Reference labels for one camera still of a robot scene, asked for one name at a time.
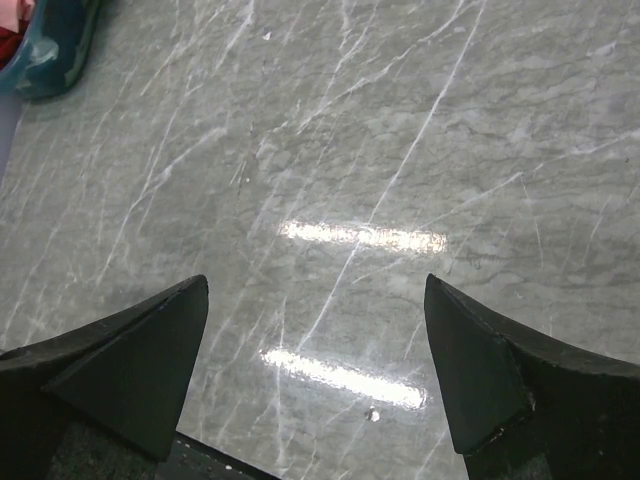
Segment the pink t shirt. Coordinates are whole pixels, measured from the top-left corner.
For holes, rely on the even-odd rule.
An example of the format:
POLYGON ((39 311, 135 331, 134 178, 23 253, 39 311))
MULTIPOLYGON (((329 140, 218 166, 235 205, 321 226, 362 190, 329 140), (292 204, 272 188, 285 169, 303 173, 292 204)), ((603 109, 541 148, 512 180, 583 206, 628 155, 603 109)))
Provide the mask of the pink t shirt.
POLYGON ((29 22, 36 5, 35 0, 0 0, 0 25, 18 33, 22 22, 29 22))

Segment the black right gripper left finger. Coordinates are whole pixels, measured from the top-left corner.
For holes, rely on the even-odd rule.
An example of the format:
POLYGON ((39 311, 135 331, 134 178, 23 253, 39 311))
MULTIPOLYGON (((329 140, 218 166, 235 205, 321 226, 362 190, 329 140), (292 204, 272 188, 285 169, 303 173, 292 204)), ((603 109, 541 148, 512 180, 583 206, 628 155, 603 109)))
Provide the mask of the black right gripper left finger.
POLYGON ((169 456, 208 315, 190 277, 1 355, 4 479, 152 479, 169 456))

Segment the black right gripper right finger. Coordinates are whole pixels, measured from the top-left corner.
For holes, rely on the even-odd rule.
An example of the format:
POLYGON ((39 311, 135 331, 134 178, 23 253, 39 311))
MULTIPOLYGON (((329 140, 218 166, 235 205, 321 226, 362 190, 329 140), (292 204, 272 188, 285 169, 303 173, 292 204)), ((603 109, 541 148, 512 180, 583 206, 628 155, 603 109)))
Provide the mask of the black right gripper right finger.
POLYGON ((469 478, 638 478, 638 365, 520 324, 435 275, 424 312, 469 478))

